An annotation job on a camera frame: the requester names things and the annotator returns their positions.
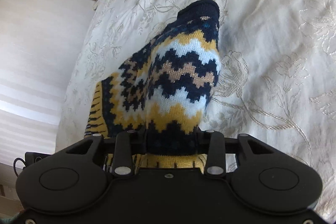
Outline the navy yellow white knit sweater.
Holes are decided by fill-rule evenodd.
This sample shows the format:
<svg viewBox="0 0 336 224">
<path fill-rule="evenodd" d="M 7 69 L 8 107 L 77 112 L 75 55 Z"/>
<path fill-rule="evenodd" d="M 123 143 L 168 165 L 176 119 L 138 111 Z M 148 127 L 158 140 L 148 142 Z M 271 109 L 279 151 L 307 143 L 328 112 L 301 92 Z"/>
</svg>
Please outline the navy yellow white knit sweater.
<svg viewBox="0 0 336 224">
<path fill-rule="evenodd" d="M 219 7 L 196 1 L 96 85 L 85 135 L 145 132 L 137 168 L 200 168 L 197 129 L 221 70 Z"/>
</svg>

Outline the cream floral embroidered bedspread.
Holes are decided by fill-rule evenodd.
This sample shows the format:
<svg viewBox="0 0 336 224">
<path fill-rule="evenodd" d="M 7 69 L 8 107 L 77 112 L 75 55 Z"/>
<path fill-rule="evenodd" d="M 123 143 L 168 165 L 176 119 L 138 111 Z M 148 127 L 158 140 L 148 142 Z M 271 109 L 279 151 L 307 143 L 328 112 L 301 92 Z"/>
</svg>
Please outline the cream floral embroidered bedspread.
<svg viewBox="0 0 336 224">
<path fill-rule="evenodd" d="M 98 0 L 66 91 L 56 149 L 84 135 L 96 83 L 197 0 Z M 335 0 L 213 0 L 222 70 L 202 129 L 246 132 L 312 166 L 335 221 Z"/>
</svg>

